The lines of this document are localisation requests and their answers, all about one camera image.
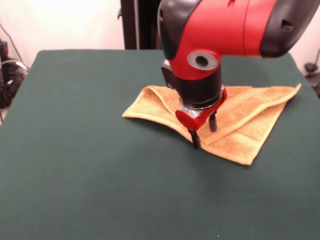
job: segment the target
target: cable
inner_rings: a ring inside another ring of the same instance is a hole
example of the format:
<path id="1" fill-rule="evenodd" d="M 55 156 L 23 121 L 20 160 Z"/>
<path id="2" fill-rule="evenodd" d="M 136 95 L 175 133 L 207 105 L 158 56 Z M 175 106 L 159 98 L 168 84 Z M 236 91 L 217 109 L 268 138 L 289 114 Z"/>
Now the cable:
<path id="1" fill-rule="evenodd" d="M 319 57 L 320 57 L 320 48 L 319 48 L 319 50 L 318 50 L 318 53 L 317 53 L 317 55 L 316 55 L 316 59 L 315 59 L 315 61 L 314 61 L 314 65 L 313 65 L 313 68 L 312 68 L 312 73 L 316 70 L 317 63 L 318 63 L 318 61 L 319 61 Z"/>
<path id="2" fill-rule="evenodd" d="M 5 33 L 5 35 L 7 35 L 7 37 L 10 39 L 10 41 L 11 41 L 11 43 L 12 43 L 12 45 L 13 45 L 13 48 L 14 48 L 14 50 L 16 51 L 16 54 L 18 55 L 20 61 L 23 63 L 24 61 L 22 61 L 22 58 L 21 58 L 21 56 L 20 56 L 19 51 L 18 51 L 17 48 L 16 48 L 16 45 L 15 45 L 14 41 L 12 40 L 11 36 L 9 35 L 9 33 L 7 33 L 7 31 L 5 30 L 4 26 L 2 26 L 1 22 L 0 22 L 0 28 L 1 28 L 2 31 Z"/>
<path id="3" fill-rule="evenodd" d="M 318 50 L 318 53 L 317 53 L 317 56 L 316 56 L 316 59 L 315 59 L 315 62 L 314 62 L 314 65 L 313 65 L 313 68 L 312 68 L 312 73 L 316 70 L 316 67 L 317 67 L 317 63 L 319 61 L 319 57 L 320 57 L 320 48 Z M 314 87 L 314 90 L 316 91 L 316 93 L 318 93 L 318 88 L 320 87 L 320 82 Z"/>

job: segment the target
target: white wall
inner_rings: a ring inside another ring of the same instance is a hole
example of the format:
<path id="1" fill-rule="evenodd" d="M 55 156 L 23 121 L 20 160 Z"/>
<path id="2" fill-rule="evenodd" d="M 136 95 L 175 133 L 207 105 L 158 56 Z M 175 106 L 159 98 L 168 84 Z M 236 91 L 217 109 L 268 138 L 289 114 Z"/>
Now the white wall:
<path id="1" fill-rule="evenodd" d="M 300 40 L 291 49 L 297 67 L 305 73 L 304 65 L 308 62 L 314 63 L 320 48 L 320 7 L 317 9 L 311 23 L 305 30 Z"/>
<path id="2" fill-rule="evenodd" d="M 124 49 L 119 9 L 120 0 L 0 0 L 0 23 L 30 66 L 40 50 Z M 0 36 L 8 40 L 1 29 Z M 319 47 L 320 8 L 290 51 L 302 72 Z M 9 51 L 17 57 L 12 47 Z"/>

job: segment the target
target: orange towel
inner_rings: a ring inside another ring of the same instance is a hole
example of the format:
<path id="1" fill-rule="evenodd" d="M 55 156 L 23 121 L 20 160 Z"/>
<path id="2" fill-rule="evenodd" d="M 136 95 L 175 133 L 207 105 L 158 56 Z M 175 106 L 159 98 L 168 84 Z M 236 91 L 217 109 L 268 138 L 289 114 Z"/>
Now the orange towel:
<path id="1" fill-rule="evenodd" d="M 301 84 L 296 87 L 227 86 L 228 97 L 216 114 L 217 131 L 211 132 L 208 122 L 197 131 L 201 148 L 224 159 L 251 165 L 286 103 L 300 88 Z M 179 95 L 175 90 L 147 86 L 122 117 L 166 125 L 191 142 L 188 130 L 175 116 L 178 107 Z"/>

